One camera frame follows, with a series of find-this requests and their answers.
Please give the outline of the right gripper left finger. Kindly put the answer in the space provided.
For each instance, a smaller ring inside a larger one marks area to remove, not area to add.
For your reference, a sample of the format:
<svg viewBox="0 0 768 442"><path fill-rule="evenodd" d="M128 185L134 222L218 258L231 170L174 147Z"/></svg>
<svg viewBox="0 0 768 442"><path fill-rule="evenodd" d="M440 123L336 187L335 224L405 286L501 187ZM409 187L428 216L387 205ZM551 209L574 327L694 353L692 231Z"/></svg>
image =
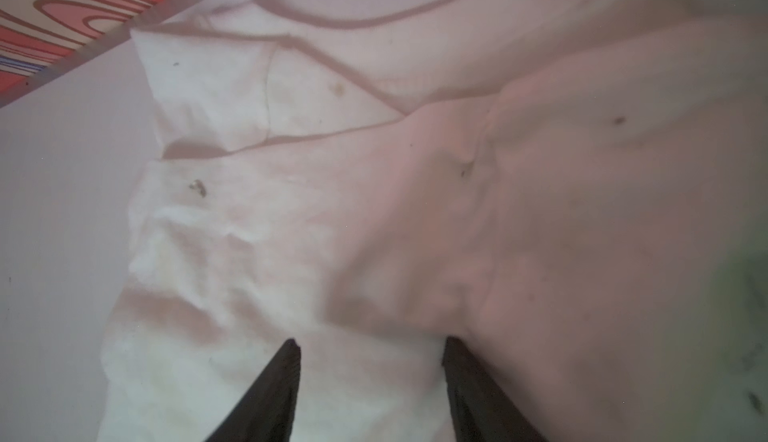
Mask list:
<svg viewBox="0 0 768 442"><path fill-rule="evenodd" d="M301 348L287 339L206 442L288 442L301 379Z"/></svg>

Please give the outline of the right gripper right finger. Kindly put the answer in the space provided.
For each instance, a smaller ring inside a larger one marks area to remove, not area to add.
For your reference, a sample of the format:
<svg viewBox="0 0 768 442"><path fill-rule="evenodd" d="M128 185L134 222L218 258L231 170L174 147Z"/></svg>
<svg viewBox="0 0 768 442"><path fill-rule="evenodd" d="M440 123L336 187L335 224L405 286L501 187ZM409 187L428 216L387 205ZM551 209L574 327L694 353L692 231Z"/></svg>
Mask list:
<svg viewBox="0 0 768 442"><path fill-rule="evenodd" d="M442 366L456 441L546 441L462 340L446 339Z"/></svg>

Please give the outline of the white t shirt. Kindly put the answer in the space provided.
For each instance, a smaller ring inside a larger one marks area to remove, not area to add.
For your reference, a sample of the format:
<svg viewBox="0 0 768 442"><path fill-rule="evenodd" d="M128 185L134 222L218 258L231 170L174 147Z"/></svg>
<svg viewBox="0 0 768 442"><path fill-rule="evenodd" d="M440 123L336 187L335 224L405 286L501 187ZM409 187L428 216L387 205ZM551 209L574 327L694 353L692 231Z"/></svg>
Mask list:
<svg viewBox="0 0 768 442"><path fill-rule="evenodd" d="M690 0L277 0L133 32L102 441L202 441L287 339L296 441L449 441L457 337L551 441L700 441L767 231L767 20Z"/></svg>

